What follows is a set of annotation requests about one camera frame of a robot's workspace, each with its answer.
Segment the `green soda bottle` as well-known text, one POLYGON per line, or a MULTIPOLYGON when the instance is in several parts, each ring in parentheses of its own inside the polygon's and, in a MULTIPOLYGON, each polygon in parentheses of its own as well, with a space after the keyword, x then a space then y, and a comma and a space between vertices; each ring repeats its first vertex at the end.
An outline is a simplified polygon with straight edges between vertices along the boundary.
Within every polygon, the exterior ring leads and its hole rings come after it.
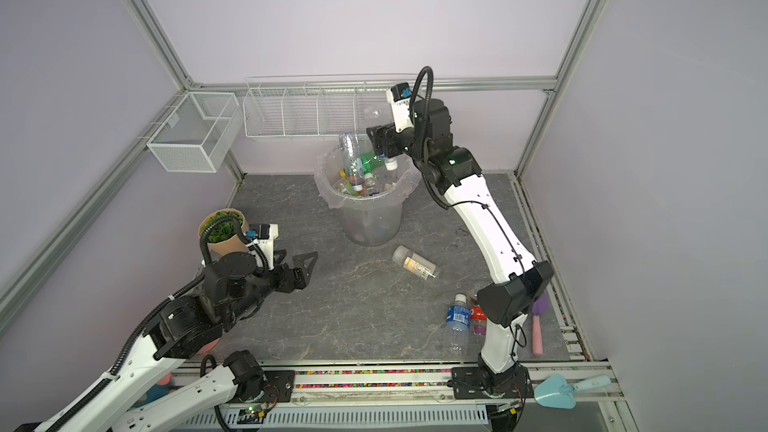
POLYGON ((364 174, 372 173, 374 170, 383 167, 385 164, 384 159, 377 156, 374 152, 363 153, 360 156, 360 162, 364 174))

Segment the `Ganten clear water bottle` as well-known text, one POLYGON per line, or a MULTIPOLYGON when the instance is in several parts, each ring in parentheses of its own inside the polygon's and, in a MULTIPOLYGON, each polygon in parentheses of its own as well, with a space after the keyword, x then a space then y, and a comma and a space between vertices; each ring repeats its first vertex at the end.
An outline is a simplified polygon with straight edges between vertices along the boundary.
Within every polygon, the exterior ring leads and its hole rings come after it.
POLYGON ((339 136, 339 143, 347 179, 353 190, 360 193, 364 189, 365 173, 357 134, 355 132, 342 133, 339 136))

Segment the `clear bottle blue label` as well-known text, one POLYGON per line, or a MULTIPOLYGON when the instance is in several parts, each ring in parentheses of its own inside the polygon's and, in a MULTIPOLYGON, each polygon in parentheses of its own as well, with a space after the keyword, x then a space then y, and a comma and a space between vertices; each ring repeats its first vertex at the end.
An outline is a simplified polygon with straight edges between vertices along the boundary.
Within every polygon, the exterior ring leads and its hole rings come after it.
POLYGON ((366 129, 371 126, 384 126, 384 155, 379 157, 384 159, 384 166, 387 171, 396 171, 399 168, 398 161, 396 158, 389 157, 387 152, 388 136, 394 130, 391 106, 385 103, 377 103, 369 106, 363 111, 363 119, 366 129))

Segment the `frosted bottle yellow label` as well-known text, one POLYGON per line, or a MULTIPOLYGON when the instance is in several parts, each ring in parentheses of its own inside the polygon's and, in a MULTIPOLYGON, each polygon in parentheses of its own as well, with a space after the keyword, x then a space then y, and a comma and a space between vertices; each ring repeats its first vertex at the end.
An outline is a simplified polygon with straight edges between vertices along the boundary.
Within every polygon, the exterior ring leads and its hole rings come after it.
POLYGON ((425 281, 437 277, 437 266, 433 262, 405 246, 400 245, 395 249, 392 261, 425 281))

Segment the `small blue label water bottle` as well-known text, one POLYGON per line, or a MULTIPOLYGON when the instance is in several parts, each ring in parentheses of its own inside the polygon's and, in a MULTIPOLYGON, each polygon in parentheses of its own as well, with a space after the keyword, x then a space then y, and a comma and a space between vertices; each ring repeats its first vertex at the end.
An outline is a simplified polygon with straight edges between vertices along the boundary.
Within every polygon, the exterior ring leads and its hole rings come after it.
POLYGON ((458 293, 447 309, 445 318, 445 343, 448 350, 457 356, 462 356, 467 351, 469 326, 469 301, 465 294, 458 293))

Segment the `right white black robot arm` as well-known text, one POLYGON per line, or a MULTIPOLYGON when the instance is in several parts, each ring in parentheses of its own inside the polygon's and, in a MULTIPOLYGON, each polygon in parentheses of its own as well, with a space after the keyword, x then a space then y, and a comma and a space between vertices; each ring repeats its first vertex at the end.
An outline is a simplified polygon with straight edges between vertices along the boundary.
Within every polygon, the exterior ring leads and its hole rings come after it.
POLYGON ((450 111, 434 98, 434 71, 423 67, 414 84, 388 91, 392 122, 367 128, 374 151, 386 158, 408 156, 433 201, 454 210, 475 240, 491 283, 478 294, 487 318, 478 358, 479 388, 500 397, 511 387, 524 389, 527 378, 518 360, 523 325, 554 275, 515 235, 496 205, 482 169, 465 147, 455 145, 450 111))

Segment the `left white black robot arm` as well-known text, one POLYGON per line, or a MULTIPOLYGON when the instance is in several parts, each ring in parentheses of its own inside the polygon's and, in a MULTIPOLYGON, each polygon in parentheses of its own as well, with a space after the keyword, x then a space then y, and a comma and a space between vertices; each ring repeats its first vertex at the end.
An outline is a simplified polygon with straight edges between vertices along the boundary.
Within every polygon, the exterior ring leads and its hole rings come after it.
POLYGON ((228 214, 203 228, 199 248, 202 271, 168 295, 136 326, 113 365, 73 402, 51 418, 19 425, 21 431, 161 431, 233 399, 277 399, 252 353, 240 350, 204 372, 191 385, 137 407, 136 402, 162 378, 239 322, 255 315, 274 293, 309 285, 319 255, 309 252, 285 260, 272 247, 274 224, 245 230, 228 214))

